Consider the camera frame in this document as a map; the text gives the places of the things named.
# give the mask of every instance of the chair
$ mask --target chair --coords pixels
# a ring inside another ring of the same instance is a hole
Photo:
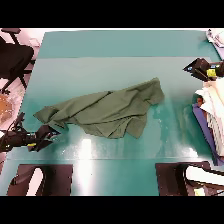
[[[27,87],[24,74],[30,74],[31,70],[25,70],[27,65],[32,62],[34,50],[30,46],[20,45],[15,34],[20,32],[19,28],[2,28],[2,32],[9,33],[15,44],[6,43],[0,37],[0,79],[9,81],[0,90],[2,94],[9,94],[8,86],[19,77],[24,88]]]

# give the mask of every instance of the cloth fold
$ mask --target cloth fold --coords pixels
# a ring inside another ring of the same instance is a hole
[[[150,105],[160,103],[164,93],[158,78],[119,91],[105,91],[46,106],[34,117],[50,126],[80,126],[87,134],[121,138],[125,131],[142,134]]]

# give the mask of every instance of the tabletop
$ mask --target tabletop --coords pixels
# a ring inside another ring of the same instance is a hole
[[[75,125],[60,143],[8,153],[0,195],[19,164],[73,164],[71,195],[158,195],[155,163],[207,160],[212,154],[192,113],[201,81],[182,71],[196,57],[220,58],[201,31],[74,31],[46,33],[24,96],[24,127],[33,114],[72,97],[116,90],[158,77],[165,100],[150,107],[142,136],[91,136]]]

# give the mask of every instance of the green cloth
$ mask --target green cloth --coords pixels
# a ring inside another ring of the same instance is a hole
[[[158,78],[119,91],[105,91],[76,97],[34,114],[44,124],[65,127],[73,123],[85,133],[121,138],[125,131],[140,137],[149,106],[161,102],[164,94]]]

